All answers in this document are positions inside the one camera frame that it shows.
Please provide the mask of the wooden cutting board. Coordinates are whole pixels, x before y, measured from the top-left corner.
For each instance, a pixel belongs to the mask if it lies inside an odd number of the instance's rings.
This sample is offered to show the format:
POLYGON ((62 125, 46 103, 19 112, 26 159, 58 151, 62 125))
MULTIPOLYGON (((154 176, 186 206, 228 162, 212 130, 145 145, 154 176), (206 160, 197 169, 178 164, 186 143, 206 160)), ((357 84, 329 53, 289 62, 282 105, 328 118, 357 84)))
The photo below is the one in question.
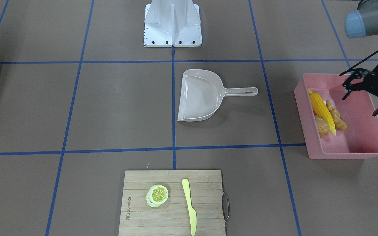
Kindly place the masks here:
POLYGON ((222 172, 220 170, 127 170, 120 211, 120 236, 190 236, 188 204, 182 185, 188 180, 197 213, 196 236, 225 236, 222 172), (151 207, 146 196, 163 185, 168 199, 151 207))

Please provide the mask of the tan toy ginger root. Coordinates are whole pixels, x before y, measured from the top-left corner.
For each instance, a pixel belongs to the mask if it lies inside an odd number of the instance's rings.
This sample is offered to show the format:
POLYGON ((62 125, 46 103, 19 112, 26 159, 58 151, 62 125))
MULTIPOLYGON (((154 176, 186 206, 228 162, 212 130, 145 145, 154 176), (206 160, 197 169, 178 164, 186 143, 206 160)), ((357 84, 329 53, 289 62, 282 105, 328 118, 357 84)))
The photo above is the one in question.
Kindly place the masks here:
POLYGON ((329 110, 329 112, 330 112, 330 114, 331 114, 331 116, 333 118, 335 128, 337 130, 340 130, 340 131, 347 130, 348 129, 348 125, 347 125, 347 123, 344 120, 342 120, 341 114, 337 110, 337 108, 335 107, 334 103, 331 100, 327 100, 326 101, 326 106, 327 106, 327 109, 329 110))

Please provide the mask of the yellow lemon slices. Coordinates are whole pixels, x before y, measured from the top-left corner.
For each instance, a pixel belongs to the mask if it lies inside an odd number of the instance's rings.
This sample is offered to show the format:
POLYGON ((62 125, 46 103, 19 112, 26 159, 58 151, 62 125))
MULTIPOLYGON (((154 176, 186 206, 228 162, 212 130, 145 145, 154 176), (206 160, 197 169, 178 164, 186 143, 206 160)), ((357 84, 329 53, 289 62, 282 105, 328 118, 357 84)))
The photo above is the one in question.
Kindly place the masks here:
POLYGON ((167 187, 156 184, 153 185, 146 194, 146 203, 150 207, 159 207, 168 200, 169 191, 167 187))

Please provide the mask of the yellow toy corn cob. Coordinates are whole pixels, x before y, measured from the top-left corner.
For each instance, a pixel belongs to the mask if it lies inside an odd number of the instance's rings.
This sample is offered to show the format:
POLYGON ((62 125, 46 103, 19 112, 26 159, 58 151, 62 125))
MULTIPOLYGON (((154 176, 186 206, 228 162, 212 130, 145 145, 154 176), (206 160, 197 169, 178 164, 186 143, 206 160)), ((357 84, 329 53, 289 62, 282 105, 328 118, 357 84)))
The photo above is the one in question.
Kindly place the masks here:
POLYGON ((310 102, 311 102, 314 114, 325 119, 329 125, 329 132, 333 136, 336 136, 337 132, 336 132, 333 118, 329 110, 327 109, 327 106, 325 102, 323 101, 322 97, 317 92, 312 92, 310 88, 308 89, 308 94, 309 94, 309 98, 310 98, 310 102))

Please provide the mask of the brown toy potato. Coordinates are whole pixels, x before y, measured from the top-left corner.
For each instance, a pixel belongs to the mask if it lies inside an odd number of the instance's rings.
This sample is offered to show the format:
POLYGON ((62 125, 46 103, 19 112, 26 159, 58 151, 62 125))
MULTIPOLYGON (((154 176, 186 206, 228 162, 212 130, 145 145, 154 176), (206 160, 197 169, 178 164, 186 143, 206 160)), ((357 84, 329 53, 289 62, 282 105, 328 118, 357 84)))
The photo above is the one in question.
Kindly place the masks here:
POLYGON ((319 137, 323 138, 329 133, 329 125, 325 119, 318 115, 314 115, 316 126, 318 129, 319 137))

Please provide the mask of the yellow plastic knife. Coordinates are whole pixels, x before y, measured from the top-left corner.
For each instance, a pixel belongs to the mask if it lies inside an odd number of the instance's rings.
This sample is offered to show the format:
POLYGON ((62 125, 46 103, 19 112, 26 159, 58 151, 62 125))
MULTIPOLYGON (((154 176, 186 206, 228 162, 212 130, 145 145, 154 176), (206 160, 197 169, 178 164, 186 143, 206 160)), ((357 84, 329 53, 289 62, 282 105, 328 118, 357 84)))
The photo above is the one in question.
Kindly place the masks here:
POLYGON ((182 187, 188 207, 191 236, 195 236, 198 226, 198 216, 195 209, 192 206, 190 183, 187 178, 184 178, 182 180, 182 187))

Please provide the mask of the beige plastic dustpan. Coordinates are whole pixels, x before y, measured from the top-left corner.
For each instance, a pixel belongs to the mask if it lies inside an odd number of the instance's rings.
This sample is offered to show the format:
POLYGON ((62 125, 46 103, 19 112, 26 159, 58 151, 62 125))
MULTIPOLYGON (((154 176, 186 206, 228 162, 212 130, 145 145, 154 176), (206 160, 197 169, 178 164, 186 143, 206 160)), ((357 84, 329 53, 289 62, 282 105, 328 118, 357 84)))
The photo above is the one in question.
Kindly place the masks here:
POLYGON ((225 88, 222 79, 204 69, 188 69, 182 75, 177 121, 197 122, 209 119, 224 97, 256 96, 257 87, 225 88))

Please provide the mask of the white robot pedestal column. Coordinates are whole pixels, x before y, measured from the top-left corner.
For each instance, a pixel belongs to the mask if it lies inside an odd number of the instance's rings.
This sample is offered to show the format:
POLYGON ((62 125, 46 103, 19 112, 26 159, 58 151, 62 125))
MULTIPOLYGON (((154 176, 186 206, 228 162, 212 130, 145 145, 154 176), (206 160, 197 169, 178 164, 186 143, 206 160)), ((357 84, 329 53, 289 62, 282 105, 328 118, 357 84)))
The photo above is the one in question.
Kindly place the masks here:
POLYGON ((202 45, 200 8, 192 0, 153 0, 144 13, 144 47, 202 45))

